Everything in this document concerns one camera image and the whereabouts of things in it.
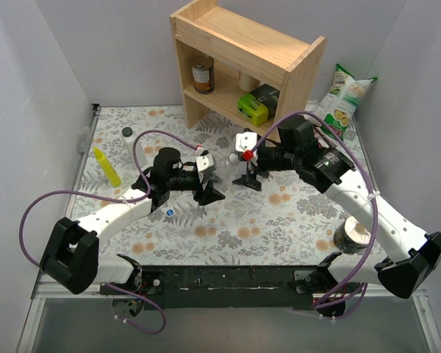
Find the clear plastic bottle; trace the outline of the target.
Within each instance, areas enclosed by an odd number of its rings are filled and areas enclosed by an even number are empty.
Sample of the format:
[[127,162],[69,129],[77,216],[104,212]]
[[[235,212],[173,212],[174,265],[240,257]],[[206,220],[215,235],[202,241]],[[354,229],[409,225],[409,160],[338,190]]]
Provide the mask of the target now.
[[223,159],[219,159],[216,162],[215,175],[217,181],[227,183],[237,178],[237,172],[239,171],[240,161],[237,164],[233,164],[229,160],[229,156]]

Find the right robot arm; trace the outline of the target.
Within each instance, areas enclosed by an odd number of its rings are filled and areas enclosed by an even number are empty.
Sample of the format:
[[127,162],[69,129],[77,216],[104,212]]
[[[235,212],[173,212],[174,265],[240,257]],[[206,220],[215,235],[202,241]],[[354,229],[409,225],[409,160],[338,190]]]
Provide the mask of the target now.
[[270,171],[295,171],[299,178],[338,203],[371,233],[386,257],[365,253],[336,252],[299,281],[310,290],[328,294],[348,282],[382,285],[395,296],[408,299],[441,260],[441,232],[427,233],[415,226],[373,189],[365,171],[350,154],[322,147],[314,127],[302,115],[294,114],[278,125],[279,143],[267,146],[266,138],[244,131],[234,137],[232,160],[247,165],[234,181],[260,190],[257,175]]

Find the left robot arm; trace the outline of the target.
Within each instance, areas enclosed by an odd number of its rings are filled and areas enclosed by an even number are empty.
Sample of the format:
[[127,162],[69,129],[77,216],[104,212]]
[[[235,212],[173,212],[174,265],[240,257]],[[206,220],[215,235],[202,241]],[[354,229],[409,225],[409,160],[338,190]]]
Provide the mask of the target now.
[[102,257],[101,246],[134,221],[154,213],[173,191],[191,192],[201,206],[223,200],[214,188],[215,158],[201,151],[192,162],[182,162],[179,150],[160,149],[152,166],[115,203],[76,221],[60,219],[40,260],[40,270],[73,294],[94,283],[114,283],[124,293],[136,293],[142,284],[140,264],[118,254]]

